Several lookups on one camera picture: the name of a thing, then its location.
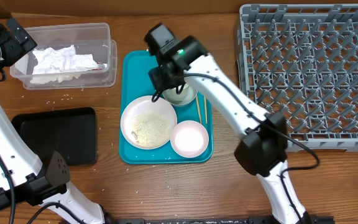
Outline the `grey small bowl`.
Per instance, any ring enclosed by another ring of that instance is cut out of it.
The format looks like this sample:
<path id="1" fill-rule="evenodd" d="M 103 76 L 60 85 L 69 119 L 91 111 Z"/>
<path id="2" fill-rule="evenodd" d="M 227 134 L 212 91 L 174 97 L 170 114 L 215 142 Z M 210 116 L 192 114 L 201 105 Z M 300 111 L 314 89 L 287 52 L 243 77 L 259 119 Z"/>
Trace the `grey small bowl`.
<path id="1" fill-rule="evenodd" d="M 162 96 L 173 106 L 186 106 L 196 98 L 197 93 L 194 88 L 186 83 L 180 94 L 177 93 L 176 88 L 172 88 L 165 90 Z"/>

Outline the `white napkin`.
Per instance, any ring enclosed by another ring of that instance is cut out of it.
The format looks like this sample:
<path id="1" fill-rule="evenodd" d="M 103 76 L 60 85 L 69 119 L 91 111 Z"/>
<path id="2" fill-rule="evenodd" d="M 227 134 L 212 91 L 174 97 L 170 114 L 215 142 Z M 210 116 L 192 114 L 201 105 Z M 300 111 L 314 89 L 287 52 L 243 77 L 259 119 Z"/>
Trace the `white napkin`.
<path id="1" fill-rule="evenodd" d="M 74 72 L 83 72 L 97 70 L 98 63 L 93 59 L 92 54 L 74 55 L 70 59 L 70 70 Z"/>
<path id="2" fill-rule="evenodd" d="M 45 50 L 33 50 L 33 55 L 38 61 L 38 64 L 33 69 L 33 75 L 40 75 L 40 77 L 33 77 L 31 84 L 46 84 L 48 82 L 57 81 L 61 83 L 64 80 L 71 80 L 71 75 L 59 75 L 57 77 L 45 76 L 49 73 L 70 73 L 76 72 L 77 67 L 74 62 L 76 55 L 74 45 L 70 47 L 55 50 L 51 47 Z"/>

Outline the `red snack wrapper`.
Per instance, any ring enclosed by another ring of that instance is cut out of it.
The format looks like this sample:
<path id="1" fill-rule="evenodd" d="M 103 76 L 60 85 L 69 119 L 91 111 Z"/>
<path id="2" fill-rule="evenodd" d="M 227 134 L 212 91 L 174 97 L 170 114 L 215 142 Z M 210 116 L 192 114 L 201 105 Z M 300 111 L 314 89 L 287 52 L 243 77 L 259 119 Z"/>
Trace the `red snack wrapper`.
<path id="1" fill-rule="evenodd" d="M 99 63 L 96 67 L 91 68 L 91 71 L 93 70 L 104 70 L 107 69 L 107 65 L 105 63 Z"/>

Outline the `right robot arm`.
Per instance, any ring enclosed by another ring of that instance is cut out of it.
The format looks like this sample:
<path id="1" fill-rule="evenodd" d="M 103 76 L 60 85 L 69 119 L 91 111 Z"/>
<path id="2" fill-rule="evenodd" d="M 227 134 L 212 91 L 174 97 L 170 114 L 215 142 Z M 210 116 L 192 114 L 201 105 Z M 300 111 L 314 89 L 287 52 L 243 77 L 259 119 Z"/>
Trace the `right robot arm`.
<path id="1" fill-rule="evenodd" d="M 157 67 L 149 71 L 156 102 L 165 90 L 182 92 L 188 84 L 222 114 L 239 138 L 234 156 L 241 167 L 259 178 L 279 223 L 308 223 L 288 176 L 286 119 L 270 114 L 250 100 L 219 68 L 214 57 L 193 36 L 178 40 L 162 23 L 144 37 Z"/>

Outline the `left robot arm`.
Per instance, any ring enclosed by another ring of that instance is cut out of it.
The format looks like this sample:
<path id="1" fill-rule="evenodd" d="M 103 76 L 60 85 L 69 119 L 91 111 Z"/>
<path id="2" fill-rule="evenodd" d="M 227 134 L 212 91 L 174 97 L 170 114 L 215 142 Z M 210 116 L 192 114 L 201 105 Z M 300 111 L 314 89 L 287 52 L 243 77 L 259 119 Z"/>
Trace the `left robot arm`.
<path id="1" fill-rule="evenodd" d="M 0 23 L 0 73 L 36 47 L 35 40 L 13 18 Z M 113 218 L 97 203 L 86 198 L 70 181 L 62 155 L 54 151 L 41 159 L 18 135 L 0 105 L 0 210 L 10 209 L 13 223 L 17 203 L 39 206 L 32 223 L 50 209 L 68 223 L 113 223 Z"/>

